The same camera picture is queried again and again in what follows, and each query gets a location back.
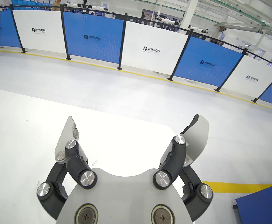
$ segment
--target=white table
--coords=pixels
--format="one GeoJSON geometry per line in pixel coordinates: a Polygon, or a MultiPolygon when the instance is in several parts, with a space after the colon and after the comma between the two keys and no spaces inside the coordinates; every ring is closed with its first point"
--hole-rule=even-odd
{"type": "MultiPolygon", "coordinates": [[[[40,205],[36,190],[55,164],[55,147],[69,116],[90,167],[118,176],[158,168],[174,136],[165,125],[0,90],[0,223],[56,222],[40,205]]],[[[76,182],[67,174],[63,185],[69,195],[76,182]]],[[[180,178],[174,186],[182,196],[180,178]]]]}

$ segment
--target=joyson logo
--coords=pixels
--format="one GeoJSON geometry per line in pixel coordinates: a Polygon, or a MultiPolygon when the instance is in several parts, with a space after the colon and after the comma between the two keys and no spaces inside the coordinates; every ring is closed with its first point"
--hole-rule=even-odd
{"type": "Polygon", "coordinates": [[[95,39],[95,40],[100,40],[100,37],[94,37],[94,36],[88,36],[88,35],[84,35],[84,38],[87,39],[95,39]]]}
{"type": "Polygon", "coordinates": [[[151,53],[151,54],[153,54],[153,53],[158,54],[160,52],[159,49],[148,48],[148,47],[144,47],[143,51],[146,53],[151,53]]]}
{"type": "Polygon", "coordinates": [[[35,33],[35,34],[46,34],[45,33],[45,29],[35,29],[35,28],[32,28],[32,32],[35,33]]]}
{"type": "Polygon", "coordinates": [[[206,65],[215,66],[215,64],[210,63],[210,62],[207,62],[207,61],[205,62],[205,61],[203,61],[203,60],[200,62],[200,64],[202,64],[202,65],[203,65],[203,64],[206,64],[206,65]]]}
{"type": "Polygon", "coordinates": [[[252,81],[252,82],[258,82],[258,80],[259,80],[257,78],[250,76],[250,75],[248,75],[246,78],[247,78],[247,80],[252,81]]]}

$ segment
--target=gray gripper plate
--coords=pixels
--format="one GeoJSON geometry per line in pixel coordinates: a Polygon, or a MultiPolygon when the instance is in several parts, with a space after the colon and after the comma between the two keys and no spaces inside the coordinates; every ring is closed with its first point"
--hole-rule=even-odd
{"type": "Polygon", "coordinates": [[[114,176],[99,168],[92,170],[97,174],[96,185],[89,190],[76,185],[56,224],[74,224],[76,211],[87,203],[97,208],[97,224],[151,224],[151,212],[158,204],[173,211],[176,224],[192,224],[174,186],[163,191],[154,186],[152,177],[157,169],[130,177],[114,176]]]}

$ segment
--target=black fence post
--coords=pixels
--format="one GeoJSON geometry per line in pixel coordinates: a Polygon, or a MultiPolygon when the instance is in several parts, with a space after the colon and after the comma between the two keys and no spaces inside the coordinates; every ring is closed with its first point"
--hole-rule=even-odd
{"type": "Polygon", "coordinates": [[[68,47],[67,47],[67,41],[66,41],[66,33],[65,33],[64,18],[63,18],[63,5],[60,5],[60,15],[61,15],[61,23],[62,23],[62,31],[63,31],[63,37],[64,37],[66,56],[67,56],[66,59],[71,60],[70,54],[68,53],[68,47]]]}
{"type": "Polygon", "coordinates": [[[167,79],[170,80],[170,81],[173,81],[172,78],[173,78],[173,76],[174,76],[174,74],[175,74],[175,72],[176,72],[176,70],[177,70],[177,68],[178,68],[178,65],[179,65],[179,63],[180,63],[180,60],[181,60],[181,58],[182,58],[182,56],[183,56],[183,54],[184,54],[184,52],[185,52],[185,49],[186,49],[186,47],[187,47],[187,45],[188,45],[188,43],[189,43],[189,40],[190,40],[192,34],[193,34],[193,29],[190,29],[188,38],[187,38],[187,40],[186,40],[186,42],[185,42],[185,45],[184,45],[184,47],[183,47],[183,49],[182,49],[182,52],[181,52],[181,54],[180,54],[180,57],[178,58],[178,62],[177,62],[177,64],[176,64],[175,68],[174,68],[174,71],[172,72],[172,75],[171,75],[169,78],[167,78],[167,79]]]}
{"type": "Polygon", "coordinates": [[[20,43],[20,46],[21,46],[21,49],[22,49],[22,52],[21,52],[21,53],[26,53],[27,51],[26,51],[26,50],[23,48],[23,46],[22,46],[22,42],[21,42],[21,39],[20,39],[20,36],[19,36],[19,33],[18,33],[18,29],[17,29],[17,26],[16,26],[15,19],[14,19],[14,15],[13,15],[13,5],[10,5],[10,12],[11,12],[12,20],[13,20],[14,27],[15,27],[15,30],[16,30],[16,33],[17,33],[17,37],[18,37],[18,40],[19,40],[19,43],[20,43]]]}
{"type": "Polygon", "coordinates": [[[224,80],[224,82],[221,84],[221,86],[217,87],[217,89],[214,89],[216,92],[220,92],[219,90],[222,88],[222,86],[225,84],[225,82],[228,80],[228,78],[230,77],[230,75],[233,73],[233,71],[236,69],[237,65],[240,63],[240,61],[242,60],[242,58],[244,57],[244,55],[246,54],[246,52],[248,51],[247,48],[245,48],[242,52],[242,56],[240,57],[240,59],[238,60],[238,62],[236,63],[236,65],[233,67],[233,69],[231,70],[231,72],[229,73],[228,77],[224,80]]]}
{"type": "MultiPolygon", "coordinates": [[[[272,86],[272,83],[270,83],[270,85],[265,89],[265,91],[268,90],[270,86],[272,86]]],[[[256,103],[256,101],[264,94],[265,91],[263,91],[262,94],[258,98],[255,98],[254,100],[251,100],[251,101],[256,103]]]]}
{"type": "Polygon", "coordinates": [[[123,54],[123,46],[124,46],[127,19],[128,19],[128,14],[125,13],[125,15],[124,15],[124,24],[123,24],[123,33],[122,33],[122,41],[121,41],[121,48],[120,48],[120,56],[119,56],[119,65],[118,65],[118,68],[117,68],[118,70],[122,70],[121,61],[122,61],[122,54],[123,54]]]}

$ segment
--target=metal washer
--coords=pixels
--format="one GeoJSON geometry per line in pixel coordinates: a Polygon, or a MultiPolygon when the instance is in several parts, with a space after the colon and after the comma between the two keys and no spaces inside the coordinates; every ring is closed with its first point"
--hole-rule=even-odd
{"type": "Polygon", "coordinates": [[[174,224],[173,212],[163,204],[156,205],[151,212],[152,224],[174,224]]]}
{"type": "Polygon", "coordinates": [[[39,197],[43,197],[48,194],[49,190],[50,190],[50,185],[48,183],[44,182],[38,187],[37,195],[39,197]]]}
{"type": "Polygon", "coordinates": [[[82,205],[75,214],[75,224],[96,224],[98,211],[92,204],[82,205]]]}

